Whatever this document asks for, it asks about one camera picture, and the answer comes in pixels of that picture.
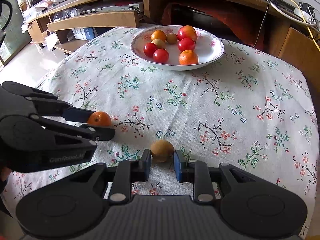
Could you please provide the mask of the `tan fruit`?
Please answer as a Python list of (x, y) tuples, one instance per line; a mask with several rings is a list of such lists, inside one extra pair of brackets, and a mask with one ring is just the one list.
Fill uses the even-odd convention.
[(157, 140), (150, 146), (153, 159), (157, 162), (166, 162), (174, 154), (173, 145), (166, 140)]

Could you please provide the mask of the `small orange mandarin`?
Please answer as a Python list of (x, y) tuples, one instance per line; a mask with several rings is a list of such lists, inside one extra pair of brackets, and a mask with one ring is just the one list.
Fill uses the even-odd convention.
[(87, 123), (95, 126), (111, 126), (112, 121), (110, 116), (103, 111), (97, 111), (90, 115)]

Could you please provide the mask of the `large red apple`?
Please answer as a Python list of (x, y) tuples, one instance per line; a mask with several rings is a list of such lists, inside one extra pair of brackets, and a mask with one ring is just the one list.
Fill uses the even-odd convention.
[(197, 32), (192, 26), (185, 25), (178, 30), (177, 38), (179, 40), (182, 40), (184, 38), (191, 38), (192, 40), (196, 41), (197, 40)]

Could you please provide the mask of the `red cloth under cabinet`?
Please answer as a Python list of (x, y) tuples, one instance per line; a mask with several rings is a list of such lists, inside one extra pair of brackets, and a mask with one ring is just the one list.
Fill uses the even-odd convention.
[(261, 26), (264, 14), (251, 9), (187, 6), (169, 3), (160, 20), (162, 25), (191, 25), (211, 30), (220, 35), (222, 30), (230, 30), (243, 44), (256, 49), (264, 49), (264, 29)]

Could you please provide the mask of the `red tomato in plate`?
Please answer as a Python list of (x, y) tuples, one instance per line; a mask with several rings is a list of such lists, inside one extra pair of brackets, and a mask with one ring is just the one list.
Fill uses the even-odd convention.
[(180, 51), (191, 50), (193, 51), (196, 47), (196, 42), (189, 37), (183, 38), (178, 43), (178, 48)]

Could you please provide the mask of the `red tomato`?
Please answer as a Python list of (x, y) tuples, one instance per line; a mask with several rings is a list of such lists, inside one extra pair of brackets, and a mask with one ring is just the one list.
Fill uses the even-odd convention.
[(169, 53), (166, 49), (157, 49), (153, 54), (153, 59), (158, 63), (167, 63), (169, 59)]
[(153, 54), (157, 49), (158, 48), (154, 43), (149, 42), (144, 45), (143, 51), (144, 51), (145, 56), (147, 56), (149, 58), (153, 58)]
[(196, 42), (189, 37), (183, 38), (178, 43), (178, 48), (180, 51), (191, 50), (193, 51), (196, 47)]

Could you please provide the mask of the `white power strip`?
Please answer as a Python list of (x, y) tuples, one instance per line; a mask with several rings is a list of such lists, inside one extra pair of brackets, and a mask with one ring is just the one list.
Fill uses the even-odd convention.
[(303, 10), (295, 8), (294, 14), (297, 15), (298, 17), (300, 17), (301, 19), (305, 20), (309, 24), (316, 23), (316, 21), (313, 19), (313, 17)]

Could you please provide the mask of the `brown longan in plate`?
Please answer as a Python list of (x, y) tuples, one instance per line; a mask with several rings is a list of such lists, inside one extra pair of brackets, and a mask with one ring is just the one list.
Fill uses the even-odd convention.
[(175, 33), (169, 33), (166, 36), (166, 41), (168, 42), (168, 44), (176, 44), (177, 40), (178, 38)]

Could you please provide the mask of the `orange mandarin in plate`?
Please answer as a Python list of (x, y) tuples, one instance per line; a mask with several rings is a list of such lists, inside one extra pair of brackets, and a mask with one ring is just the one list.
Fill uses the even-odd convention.
[(162, 30), (156, 30), (154, 31), (152, 34), (151, 34), (151, 40), (156, 40), (156, 39), (159, 39), (159, 40), (162, 40), (163, 42), (166, 41), (166, 34), (165, 32), (163, 32)]

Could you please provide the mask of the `wooden tv cabinet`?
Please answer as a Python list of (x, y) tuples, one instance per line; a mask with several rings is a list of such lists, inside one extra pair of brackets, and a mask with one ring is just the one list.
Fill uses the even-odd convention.
[(312, 40), (311, 35), (317, 35), (314, 27), (299, 23), (293, 13), (285, 13), (274, 9), (271, 2), (264, 0), (142, 0), (144, 11), (139, 13), (130, 9), (127, 11), (108, 11), (77, 16), (73, 20), (63, 20), (54, 23), (53, 16), (73, 7), (92, 5), (104, 0), (68, 0), (48, 12), (42, 13), (33, 20), (28, 20), (27, 31), (35, 43), (43, 43), (46, 32), (52, 31), (58, 36), (58, 43), (66, 45), (67, 31), (79, 28), (133, 27), (141, 22), (162, 25), (160, 20), (165, 7), (169, 3), (181, 3), (187, 6), (246, 8), (260, 11), (264, 14), (261, 26), (264, 29), (264, 49), (272, 56), (280, 58), (297, 67), (306, 77), (311, 87), (311, 93), (319, 96), (319, 39)]

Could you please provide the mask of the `floral white tablecloth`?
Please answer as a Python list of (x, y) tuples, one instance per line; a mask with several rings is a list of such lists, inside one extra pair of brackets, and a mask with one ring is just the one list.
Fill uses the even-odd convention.
[(140, 60), (130, 44), (144, 28), (116, 28), (62, 60), (41, 89), (76, 107), (107, 112), (114, 141), (93, 163), (116, 166), (165, 139), (187, 159), (228, 162), (299, 195), (313, 213), (317, 190), (317, 119), (303, 74), (235, 42), (200, 69), (170, 71)]

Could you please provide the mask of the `large orange mandarin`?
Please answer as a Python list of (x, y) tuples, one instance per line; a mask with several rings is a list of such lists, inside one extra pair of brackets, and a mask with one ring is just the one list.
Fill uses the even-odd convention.
[(184, 50), (179, 55), (180, 65), (198, 64), (198, 55), (193, 50)]

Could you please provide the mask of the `brown round longan fruit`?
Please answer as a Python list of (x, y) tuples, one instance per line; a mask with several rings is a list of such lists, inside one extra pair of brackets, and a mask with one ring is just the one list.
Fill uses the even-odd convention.
[(165, 48), (165, 42), (159, 38), (154, 39), (151, 41), (158, 49), (164, 49)]

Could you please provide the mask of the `white floral plate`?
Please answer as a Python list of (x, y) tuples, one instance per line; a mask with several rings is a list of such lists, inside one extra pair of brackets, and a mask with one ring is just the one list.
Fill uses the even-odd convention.
[(223, 56), (225, 48), (222, 41), (215, 35), (199, 28), (195, 29), (197, 33), (195, 53), (199, 58), (199, 62), (197, 64), (181, 65), (179, 63), (179, 55), (181, 51), (176, 45), (165, 45), (165, 48), (169, 53), (169, 59), (167, 63), (157, 63), (156, 61), (154, 61), (154, 59), (147, 57), (144, 54), (143, 48), (145, 44), (151, 41), (150, 37), (154, 31), (159, 29), (166, 34), (176, 34), (180, 27), (180, 25), (153, 25), (149, 28), (146, 28), (139, 34), (137, 34), (131, 41), (131, 51), (138, 58), (144, 60), (147, 63), (153, 64), (157, 68), (178, 71), (199, 69), (219, 60)]

